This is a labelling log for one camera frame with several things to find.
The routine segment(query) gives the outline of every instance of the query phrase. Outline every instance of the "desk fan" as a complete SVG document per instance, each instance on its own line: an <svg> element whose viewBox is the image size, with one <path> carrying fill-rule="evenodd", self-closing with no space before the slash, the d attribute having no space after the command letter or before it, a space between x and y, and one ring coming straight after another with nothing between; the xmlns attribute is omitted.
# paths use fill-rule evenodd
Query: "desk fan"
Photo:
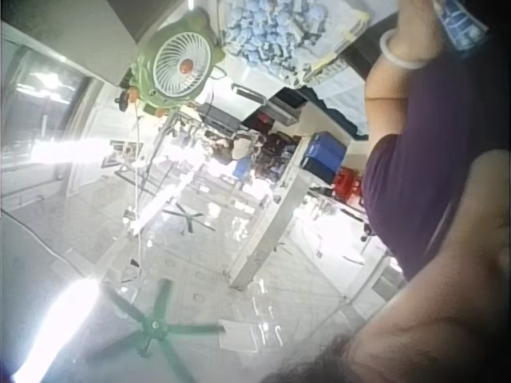
<svg viewBox="0 0 511 383"><path fill-rule="evenodd" d="M124 112L129 103L140 98L147 113L162 116L168 109L193 101L224 57L208 14L195 8L158 30L141 47L121 82L125 90L116 99L119 109Z"/></svg>
<svg viewBox="0 0 511 383"><path fill-rule="evenodd" d="M124 311L132 319L140 323L141 329L128 335L121 340L107 345L103 349L94 351L85 357L89 364L108 361L112 357L135 348L142 357L149 357L149 346L152 341L160 344L160 350L165 356L168 365L176 376L183 383L195 383L196 380L190 374L184 363L179 358L177 352L173 349L171 336L173 335L207 335L224 332L224 327L217 324L213 325L170 325L165 321L167 311L167 302L171 293L172 282L168 279L160 280L160 289L152 315L145 315L138 310L132 303L122 298L115 290L107 285L103 285L103 294L110 299L119 309Z"/></svg>

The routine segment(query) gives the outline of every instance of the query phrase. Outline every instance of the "white bangle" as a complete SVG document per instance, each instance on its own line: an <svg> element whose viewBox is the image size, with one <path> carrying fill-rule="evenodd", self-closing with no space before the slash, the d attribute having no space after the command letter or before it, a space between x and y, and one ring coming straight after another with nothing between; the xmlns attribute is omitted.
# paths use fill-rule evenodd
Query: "white bangle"
<svg viewBox="0 0 511 383"><path fill-rule="evenodd" d="M420 69L423 66L426 66L427 61L405 61L396 57L390 50L387 43L389 40L395 35L396 30L387 30L380 38L380 49L382 50L383 56L390 61L392 64L397 65L404 69Z"/></svg>

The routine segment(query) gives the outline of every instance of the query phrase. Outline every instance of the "cable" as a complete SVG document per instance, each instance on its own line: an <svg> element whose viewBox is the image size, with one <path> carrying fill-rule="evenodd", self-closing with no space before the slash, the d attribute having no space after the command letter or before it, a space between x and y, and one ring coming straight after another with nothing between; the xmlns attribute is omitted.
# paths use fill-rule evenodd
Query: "cable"
<svg viewBox="0 0 511 383"><path fill-rule="evenodd" d="M30 227L28 227L27 225L25 225L22 221L20 221L19 219L17 219L16 217L14 217L12 214L10 214L8 211L5 211L4 209L0 209L2 210L2 213L5 214L6 216L8 216L9 218L11 218L15 223L17 223L19 226L21 226L23 229L25 229L26 231L29 232L29 234L31 234L34 239L39 242L39 244L41 246L44 247L44 249L46 251L48 251L48 253L50 253L53 257L55 257L56 259L59 259L61 260L63 263L67 264L69 267L71 267L73 270L75 270L81 277L83 278L87 278L87 275L83 274L83 272L78 269L75 265L73 265L68 259L62 257L60 254L56 253L50 246L48 246L48 244L42 240L42 238L36 234L36 232L34 230L32 230Z"/></svg>
<svg viewBox="0 0 511 383"><path fill-rule="evenodd" d="M134 104L135 106L135 117L137 119L137 124L136 124L136 127L137 127L137 148L135 149L135 161L138 160L138 156L140 155L139 153L139 150L140 150L140 144L141 144L141 128L140 128L140 125L139 125L139 118L138 118L138 106L140 105L140 103L137 105L137 104ZM138 198L139 198L139 190L138 190L138 168L135 168L135 219L138 220L139 219L139 215L138 215ZM138 262L138 266L139 266L139 276L142 272L142 238L141 238L141 233L138 233L138 249L137 249L137 262Z"/></svg>

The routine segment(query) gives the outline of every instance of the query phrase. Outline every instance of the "blue item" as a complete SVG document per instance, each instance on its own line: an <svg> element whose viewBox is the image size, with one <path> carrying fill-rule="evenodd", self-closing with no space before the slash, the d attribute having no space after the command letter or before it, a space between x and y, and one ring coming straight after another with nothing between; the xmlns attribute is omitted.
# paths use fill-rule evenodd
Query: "blue item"
<svg viewBox="0 0 511 383"><path fill-rule="evenodd" d="M250 172L250 165L252 164L252 156L245 156L236 162L236 167L232 171L232 175L238 180L242 181Z"/></svg>
<svg viewBox="0 0 511 383"><path fill-rule="evenodd" d="M344 160L346 150L346 146L329 132L321 132L312 137L304 157L314 159L333 172L337 172Z"/></svg>
<svg viewBox="0 0 511 383"><path fill-rule="evenodd" d="M434 2L434 9L451 45L462 56L471 54L486 41L488 27L479 22L459 1Z"/></svg>

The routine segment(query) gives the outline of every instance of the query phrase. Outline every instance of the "ceiling fan blade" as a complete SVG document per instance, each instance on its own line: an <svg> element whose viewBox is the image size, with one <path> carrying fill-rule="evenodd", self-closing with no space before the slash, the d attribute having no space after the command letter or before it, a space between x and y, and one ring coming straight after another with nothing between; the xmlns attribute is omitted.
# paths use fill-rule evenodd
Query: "ceiling fan blade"
<svg viewBox="0 0 511 383"><path fill-rule="evenodd" d="M181 383L196 383L196 380L190 374L186 365L181 361L179 355L171 346L170 342L167 340L160 341L161 350L167 359L168 365L176 376L181 380Z"/></svg>
<svg viewBox="0 0 511 383"><path fill-rule="evenodd" d="M154 318L156 319L165 318L165 314L167 313L167 302L168 297L170 296L171 287L172 282L170 282L168 279L162 279L160 281L160 289L158 290L156 301L154 301Z"/></svg>
<svg viewBox="0 0 511 383"><path fill-rule="evenodd" d="M217 324L197 326L167 325L167 331L174 335L205 335L224 333L225 328Z"/></svg>
<svg viewBox="0 0 511 383"><path fill-rule="evenodd" d="M169 211L169 210L163 210L164 213L170 214L170 215L176 215L178 217L185 217L186 215L178 213L176 211Z"/></svg>
<svg viewBox="0 0 511 383"><path fill-rule="evenodd" d="M214 227L208 226L207 224L205 224L205 223L203 223L201 221L198 221L196 219L194 219L193 222L198 223L199 225L204 226L204 227L206 227L207 229L209 229L211 231L216 231L216 229Z"/></svg>
<svg viewBox="0 0 511 383"><path fill-rule="evenodd" d="M102 287L105 295L122 311L124 311L131 318L135 319L137 322L142 323L145 320L145 315L138 310L134 305L129 303L126 299L122 298L115 290L110 287L103 285Z"/></svg>
<svg viewBox="0 0 511 383"><path fill-rule="evenodd" d="M89 355L85 356L85 360L87 363L96 363L104 361L107 358L116 357L128 349L140 345L146 338L147 334L137 331L128 335L126 338L114 341L102 349L93 351Z"/></svg>
<svg viewBox="0 0 511 383"><path fill-rule="evenodd" d="M185 213L185 214L186 214L186 210L185 210L185 209L184 209L181 205L179 205L178 203L176 203L176 207L177 207L179 210L181 210L183 213Z"/></svg>

